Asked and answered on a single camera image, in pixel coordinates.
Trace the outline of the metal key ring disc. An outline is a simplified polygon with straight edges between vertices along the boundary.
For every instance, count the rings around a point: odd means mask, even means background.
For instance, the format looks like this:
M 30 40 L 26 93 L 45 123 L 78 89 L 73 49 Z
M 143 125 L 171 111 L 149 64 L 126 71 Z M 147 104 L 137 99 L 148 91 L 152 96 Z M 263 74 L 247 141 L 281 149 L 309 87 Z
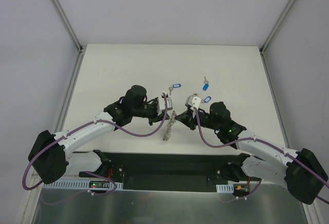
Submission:
M 163 141 L 169 141 L 170 136 L 171 136 L 172 127 L 176 122 L 176 119 L 175 119 L 176 116 L 177 116 L 176 111 L 173 111 L 171 116 L 170 116 L 169 122 L 167 124 L 167 129 L 166 129 L 165 134 L 164 134 L 163 139 L 162 139 Z

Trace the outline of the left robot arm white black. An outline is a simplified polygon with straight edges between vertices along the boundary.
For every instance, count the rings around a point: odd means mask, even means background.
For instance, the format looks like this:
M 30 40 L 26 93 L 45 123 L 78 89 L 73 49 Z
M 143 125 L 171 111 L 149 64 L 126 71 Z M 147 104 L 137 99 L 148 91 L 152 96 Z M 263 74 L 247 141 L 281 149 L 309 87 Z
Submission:
M 159 131 L 165 120 L 170 118 L 168 111 L 171 109 L 172 100 L 166 92 L 149 100 L 144 87 L 133 85 L 123 97 L 105 107 L 86 123 L 54 134 L 48 130 L 39 133 L 28 155 L 29 163 L 22 179 L 24 189 L 33 189 L 26 184 L 30 168 L 37 172 L 44 184 L 53 183 L 64 175 L 99 177 L 109 181 L 114 169 L 100 150 L 87 153 L 79 153 L 77 150 L 116 130 L 133 137 L 152 136 Z M 124 129 L 134 117 L 146 118 L 149 125 L 158 122 L 159 127 L 148 134 L 140 135 Z

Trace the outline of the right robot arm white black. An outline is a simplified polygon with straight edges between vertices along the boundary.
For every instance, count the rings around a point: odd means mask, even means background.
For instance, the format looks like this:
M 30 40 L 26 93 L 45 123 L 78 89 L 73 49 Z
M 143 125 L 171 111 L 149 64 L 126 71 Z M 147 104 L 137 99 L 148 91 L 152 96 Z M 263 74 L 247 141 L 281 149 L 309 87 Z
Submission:
M 239 182 L 247 176 L 264 179 L 288 190 L 304 204 L 312 204 L 323 187 L 328 187 L 328 175 L 312 151 L 279 147 L 261 138 L 232 120 L 223 102 L 212 103 L 209 112 L 195 104 L 188 105 L 187 110 L 175 119 L 191 130 L 213 130 L 221 144 L 213 145 L 203 140 L 208 147 L 230 146 L 242 151 L 238 161 L 220 170 L 227 180 Z

